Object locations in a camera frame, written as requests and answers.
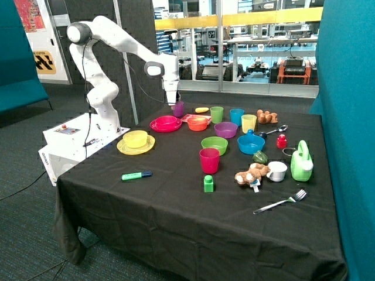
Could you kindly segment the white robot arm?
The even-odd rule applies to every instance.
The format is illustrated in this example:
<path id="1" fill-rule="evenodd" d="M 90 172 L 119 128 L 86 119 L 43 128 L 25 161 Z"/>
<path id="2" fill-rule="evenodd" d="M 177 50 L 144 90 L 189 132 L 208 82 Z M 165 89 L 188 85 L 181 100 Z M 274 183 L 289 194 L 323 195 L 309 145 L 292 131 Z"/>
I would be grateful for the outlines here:
<path id="1" fill-rule="evenodd" d="M 121 126 L 118 112 L 112 105 L 119 88 L 103 72 L 92 51 L 92 46 L 98 41 L 120 53 L 132 53 L 143 59 L 145 73 L 150 77 L 162 78 L 168 104 L 176 103 L 179 69 L 175 55 L 153 53 L 105 16 L 97 16 L 92 21 L 72 23 L 67 28 L 67 37 L 71 41 L 71 57 L 83 78 L 93 86 L 87 99 L 97 112 L 101 132 L 116 134 L 121 131 Z"/>

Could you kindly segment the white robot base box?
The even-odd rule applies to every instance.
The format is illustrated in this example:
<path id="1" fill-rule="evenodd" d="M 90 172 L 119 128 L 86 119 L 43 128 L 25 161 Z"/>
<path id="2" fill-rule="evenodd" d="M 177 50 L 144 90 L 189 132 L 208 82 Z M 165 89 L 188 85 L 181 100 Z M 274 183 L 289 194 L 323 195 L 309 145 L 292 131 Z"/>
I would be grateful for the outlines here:
<path id="1" fill-rule="evenodd" d="M 127 131 L 125 127 L 109 131 L 97 114 L 89 113 L 43 131 L 46 146 L 39 150 L 39 156 L 51 184 L 56 186 L 59 176 Z"/>

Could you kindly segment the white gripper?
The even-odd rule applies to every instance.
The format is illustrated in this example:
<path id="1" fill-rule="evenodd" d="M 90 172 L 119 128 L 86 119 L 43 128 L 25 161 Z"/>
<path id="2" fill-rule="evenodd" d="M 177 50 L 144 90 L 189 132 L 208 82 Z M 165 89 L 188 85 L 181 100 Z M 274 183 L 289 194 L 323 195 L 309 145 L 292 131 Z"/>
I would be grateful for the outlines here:
<path id="1" fill-rule="evenodd" d="M 163 88 L 165 90 L 166 99 L 169 106 L 173 106 L 180 101 L 178 84 L 178 80 L 163 80 Z"/>

